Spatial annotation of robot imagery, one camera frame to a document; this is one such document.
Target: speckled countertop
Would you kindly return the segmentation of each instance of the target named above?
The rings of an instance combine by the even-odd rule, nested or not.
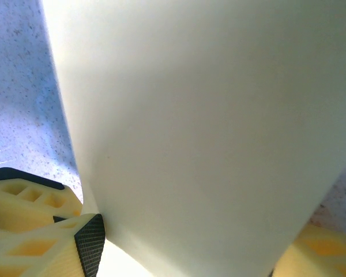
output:
[[[62,115],[40,5],[0,0],[0,167],[82,190]],[[346,169],[311,222],[346,232]]]

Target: white panel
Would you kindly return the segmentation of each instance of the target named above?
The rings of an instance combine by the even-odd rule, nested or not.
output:
[[[267,276],[346,165],[346,1],[43,6],[108,239],[157,276]]]

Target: gray speckled surface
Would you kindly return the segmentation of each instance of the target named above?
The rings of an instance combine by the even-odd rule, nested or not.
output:
[[[36,0],[0,0],[0,167],[69,185],[82,199]],[[346,170],[311,222],[346,232]]]

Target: white curved surface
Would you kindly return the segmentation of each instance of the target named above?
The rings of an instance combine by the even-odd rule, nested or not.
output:
[[[346,1],[43,6],[108,239],[157,276],[267,276],[346,165]]]

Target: black plastic piece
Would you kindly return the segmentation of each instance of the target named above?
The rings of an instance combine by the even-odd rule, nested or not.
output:
[[[104,220],[95,215],[74,235],[85,277],[96,277],[105,243]]]
[[[55,215],[52,218],[54,219],[54,223],[66,220],[66,218],[62,218],[61,216],[55,216]]]
[[[0,169],[0,181],[11,179],[23,179],[39,185],[48,186],[49,188],[63,190],[65,187],[62,183],[55,182],[31,173],[27,173],[10,167],[2,167]]]

